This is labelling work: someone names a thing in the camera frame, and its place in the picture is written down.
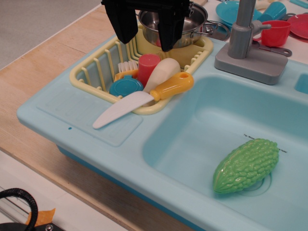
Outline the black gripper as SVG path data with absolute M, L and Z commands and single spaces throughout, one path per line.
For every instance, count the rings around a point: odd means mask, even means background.
M 185 17 L 193 13 L 189 0 L 102 0 L 118 39 L 126 44 L 138 33 L 135 10 L 158 13 L 158 32 L 162 51 L 173 49 L 182 37 Z

